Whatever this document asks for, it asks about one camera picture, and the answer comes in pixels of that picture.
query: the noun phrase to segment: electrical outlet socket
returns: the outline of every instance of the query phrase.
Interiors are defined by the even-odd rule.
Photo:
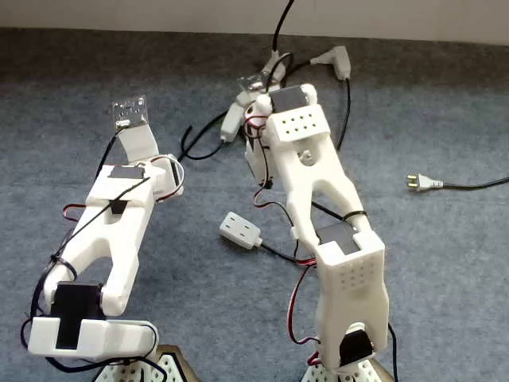
[[[220,234],[239,246],[252,249],[262,243],[260,228],[230,211],[220,225]]]

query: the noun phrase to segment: white plastic bracket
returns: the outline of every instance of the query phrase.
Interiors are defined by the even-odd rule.
[[[363,361],[358,363],[357,371],[351,375],[338,375],[332,374],[321,364],[309,366],[306,370],[301,382],[385,382],[382,381],[376,373],[370,361]]]

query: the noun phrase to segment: white power outlet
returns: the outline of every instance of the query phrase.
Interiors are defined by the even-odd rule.
[[[250,221],[230,211],[220,225],[220,234],[243,248],[252,249],[262,243],[262,231]]]
[[[274,127],[280,142],[294,142],[315,134],[330,132],[324,111],[319,104],[272,114],[267,121],[267,127]]]

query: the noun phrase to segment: perforated base plate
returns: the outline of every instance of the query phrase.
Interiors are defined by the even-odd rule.
[[[166,382],[188,382],[175,354],[163,354],[157,364],[166,371]],[[162,380],[163,375],[158,370],[143,362],[106,366],[94,379],[95,382],[161,382]]]
[[[354,373],[356,382],[392,382],[392,378],[386,377],[387,373],[379,374],[371,365],[370,361],[363,361],[359,363],[359,371]],[[306,370],[301,382],[353,382],[353,376],[338,376],[328,372],[321,364],[316,366],[309,366]]]

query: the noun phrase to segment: white connector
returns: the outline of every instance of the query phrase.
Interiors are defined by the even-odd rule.
[[[352,66],[350,65],[347,49],[344,46],[335,46],[328,52],[312,58],[310,63],[311,65],[330,64],[334,66],[334,72],[339,81],[350,79]]]
[[[262,72],[270,73],[270,71],[273,69],[274,65],[276,65],[276,63],[278,62],[278,60],[280,58],[281,58],[281,56],[279,56],[279,51],[277,51],[277,50],[271,51],[270,59],[267,61],[267,63],[263,67]],[[278,67],[274,71],[274,75],[273,75],[272,79],[275,82],[279,82],[285,77],[285,74],[286,74],[286,67],[283,63],[281,63],[280,65],[278,65]]]
[[[239,246],[252,249],[262,244],[262,231],[250,221],[230,211],[220,225],[220,234]]]
[[[406,176],[406,179],[408,179],[410,182],[407,183],[408,187],[410,189],[414,189],[418,192],[420,191],[426,191],[428,189],[443,189],[444,188],[444,182],[443,181],[437,181],[435,179],[431,179],[430,177],[427,177],[426,175],[422,175],[421,173],[416,174],[410,174]]]

